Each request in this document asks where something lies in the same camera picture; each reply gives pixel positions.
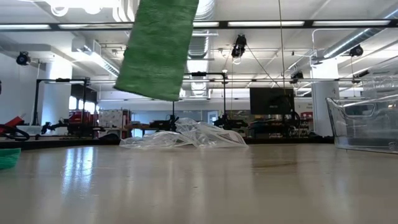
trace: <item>black monitor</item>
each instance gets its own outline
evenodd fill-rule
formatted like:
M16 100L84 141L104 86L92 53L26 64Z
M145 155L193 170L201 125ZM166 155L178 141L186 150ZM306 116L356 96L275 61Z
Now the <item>black monitor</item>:
M294 91L291 88L251 88L251 114L292 114Z

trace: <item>clear plastic bag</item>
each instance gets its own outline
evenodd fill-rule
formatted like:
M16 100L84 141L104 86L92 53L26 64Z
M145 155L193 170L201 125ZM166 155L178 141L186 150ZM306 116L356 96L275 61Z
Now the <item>clear plastic bag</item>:
M122 139L121 147L130 149L173 148L193 144L197 148L247 147L242 136L190 118L179 119L177 133L164 131L143 138Z

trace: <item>ceiling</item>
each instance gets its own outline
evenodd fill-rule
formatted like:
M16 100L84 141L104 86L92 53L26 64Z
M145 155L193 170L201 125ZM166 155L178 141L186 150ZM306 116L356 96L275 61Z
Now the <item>ceiling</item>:
M380 19L381 14L392 7L397 8L396 0L280 0L282 19ZM214 20L278 20L278 0L216 0ZM103 9L99 14L90 15L82 9L71 9L63 17L55 17L45 2L29 2L27 0L0 0L0 21L6 22L115 22L111 9ZM289 75L292 71L287 68L295 63L300 56L311 50L326 49L337 43L354 30L318 30L314 34L310 29L283 30L284 51L280 51L281 33L278 29L245 29L245 30L217 30L218 36L210 38L211 58L209 72L228 70L229 78L267 78L266 72L272 78L280 77L281 73ZM231 63L229 50L238 34L245 34L248 47L239 65ZM398 55L398 45L392 44L398 38L398 29L386 29L380 34L363 42L364 55L354 58L351 66L349 57L340 57L339 75L350 76L353 72L373 66L392 66ZM107 80L114 77L96 64L84 61L72 53L72 39L83 35L88 39L97 40L103 46L103 56L119 66L123 59L123 50L128 41L128 34L123 31L84 31L84 32L29 32L13 33L1 32L0 45L7 44L48 44L58 49L77 68L74 77L91 77L92 79ZM310 67L303 68L305 76L309 76ZM210 88L221 87L220 83L209 83ZM248 86L271 85L260 83L230 83L229 87L246 88ZM102 85L102 90L112 90L111 85Z

